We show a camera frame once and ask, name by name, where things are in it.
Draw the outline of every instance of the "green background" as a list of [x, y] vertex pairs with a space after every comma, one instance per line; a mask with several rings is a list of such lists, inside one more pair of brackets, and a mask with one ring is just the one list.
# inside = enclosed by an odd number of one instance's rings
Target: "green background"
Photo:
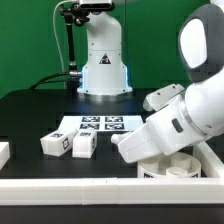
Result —
[[[52, 26], [57, 3], [58, 0], [0, 1], [0, 97], [61, 72]], [[208, 0], [139, 0], [128, 4], [129, 60], [125, 50], [123, 60], [130, 62], [134, 88], [189, 84], [177, 49], [178, 31], [191, 12], [207, 3]], [[123, 24], [124, 5], [117, 5], [111, 14]], [[57, 29], [67, 60], [65, 24], [59, 13]], [[74, 29], [74, 40], [81, 68], [87, 60], [85, 27]], [[64, 85], [47, 84], [41, 88], [64, 88]]]

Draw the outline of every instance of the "black table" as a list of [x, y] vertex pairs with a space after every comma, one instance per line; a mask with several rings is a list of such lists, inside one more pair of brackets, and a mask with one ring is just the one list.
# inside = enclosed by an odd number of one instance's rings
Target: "black table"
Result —
[[[136, 177], [136, 164], [127, 164], [112, 132], [98, 133], [91, 159], [74, 159], [71, 150], [60, 158], [44, 155], [40, 138], [56, 130], [65, 115], [150, 115], [142, 103], [150, 90], [136, 90], [117, 102], [79, 99], [66, 90], [19, 90], [0, 100], [0, 141], [10, 143], [11, 157], [0, 172], [10, 178]], [[223, 223], [223, 205], [92, 205], [1, 206], [1, 223]]]

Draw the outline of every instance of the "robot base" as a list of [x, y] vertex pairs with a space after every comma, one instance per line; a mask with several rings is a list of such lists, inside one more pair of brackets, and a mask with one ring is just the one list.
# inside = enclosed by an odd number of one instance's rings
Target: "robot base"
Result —
[[133, 92], [125, 92], [118, 95], [94, 95], [88, 93], [80, 93], [78, 92], [78, 96], [80, 99], [87, 99], [96, 102], [105, 102], [105, 101], [121, 101], [130, 99], [133, 96]]

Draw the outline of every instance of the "black cable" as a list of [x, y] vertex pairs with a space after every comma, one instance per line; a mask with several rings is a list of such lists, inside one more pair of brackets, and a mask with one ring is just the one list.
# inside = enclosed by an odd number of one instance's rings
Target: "black cable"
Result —
[[57, 78], [57, 77], [61, 77], [61, 76], [68, 76], [68, 75], [69, 75], [69, 73], [65, 72], [65, 73], [58, 73], [58, 74], [54, 74], [54, 75], [47, 76], [47, 77], [39, 80], [38, 82], [36, 82], [34, 85], [32, 85], [29, 88], [29, 90], [35, 90], [36, 87], [39, 86], [40, 84], [48, 83], [48, 82], [45, 82], [46, 80], [53, 79], [53, 78]]
[[48, 83], [57, 83], [57, 82], [64, 82], [65, 80], [57, 80], [57, 81], [45, 81], [45, 82], [38, 82], [38, 84], [36, 84], [35, 88], [39, 85], [42, 85], [42, 84], [48, 84]]
[[125, 42], [125, 50], [126, 50], [126, 56], [127, 56], [127, 67], [128, 67], [128, 73], [129, 73], [129, 84], [132, 87], [132, 73], [131, 73], [131, 65], [130, 65], [130, 57], [129, 57], [129, 50], [128, 50], [128, 40], [127, 40], [127, 0], [125, 0], [124, 3], [124, 42]]

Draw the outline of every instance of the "white cube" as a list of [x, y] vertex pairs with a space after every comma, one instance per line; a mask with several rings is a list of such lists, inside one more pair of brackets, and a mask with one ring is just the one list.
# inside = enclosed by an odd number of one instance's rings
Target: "white cube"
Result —
[[96, 130], [81, 130], [73, 140], [72, 156], [79, 158], [91, 158], [97, 146]]
[[43, 152], [46, 155], [61, 156], [72, 148], [77, 131], [57, 130], [41, 138]]
[[8, 142], [0, 142], [0, 170], [6, 164], [9, 157], [10, 157], [9, 143]]

